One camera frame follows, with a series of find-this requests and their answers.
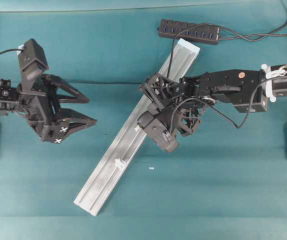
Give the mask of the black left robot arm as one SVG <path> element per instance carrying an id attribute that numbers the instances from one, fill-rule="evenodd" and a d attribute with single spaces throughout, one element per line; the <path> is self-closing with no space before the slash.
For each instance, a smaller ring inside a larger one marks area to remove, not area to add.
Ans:
<path id="1" fill-rule="evenodd" d="M 96 124 L 96 119 L 61 104 L 87 104 L 89 98 L 59 76 L 42 74 L 30 91 L 23 84 L 11 86 L 0 79 L 0 116 L 16 113 L 36 132 L 42 142 L 60 144 L 69 135 Z"/>

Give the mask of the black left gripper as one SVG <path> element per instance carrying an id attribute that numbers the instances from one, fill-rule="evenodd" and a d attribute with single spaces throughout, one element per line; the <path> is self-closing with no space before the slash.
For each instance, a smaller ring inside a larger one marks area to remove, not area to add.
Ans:
<path id="1" fill-rule="evenodd" d="M 58 89 L 70 96 L 58 94 Z M 61 108 L 60 103 L 87 104 L 90 99 L 59 76 L 42 74 L 31 79 L 22 76 L 17 91 L 15 111 L 23 114 L 42 142 L 60 144 L 69 135 L 97 123 L 80 112 Z"/>

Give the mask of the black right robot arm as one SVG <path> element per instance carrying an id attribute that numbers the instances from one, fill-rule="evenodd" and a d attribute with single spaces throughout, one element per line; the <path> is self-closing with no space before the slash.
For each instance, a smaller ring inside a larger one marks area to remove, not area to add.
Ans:
<path id="1" fill-rule="evenodd" d="M 287 96 L 287 64 L 260 70 L 230 69 L 184 76 L 178 82 L 156 73 L 140 90 L 151 105 L 137 120 L 151 138 L 167 140 L 192 135 L 206 109 L 218 102 L 232 104 L 240 113 L 265 112 L 267 102 Z"/>

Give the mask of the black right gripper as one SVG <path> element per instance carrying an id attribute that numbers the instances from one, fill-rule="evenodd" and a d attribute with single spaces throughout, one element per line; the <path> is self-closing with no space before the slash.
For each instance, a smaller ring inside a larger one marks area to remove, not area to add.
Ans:
<path id="1" fill-rule="evenodd" d="M 206 106 L 194 95 L 195 86 L 192 82 L 179 82 L 155 73 L 139 86 L 139 90 L 146 95 L 159 110 L 174 107 L 170 132 L 180 133 L 182 136 L 194 134 L 201 124 L 201 115 Z"/>

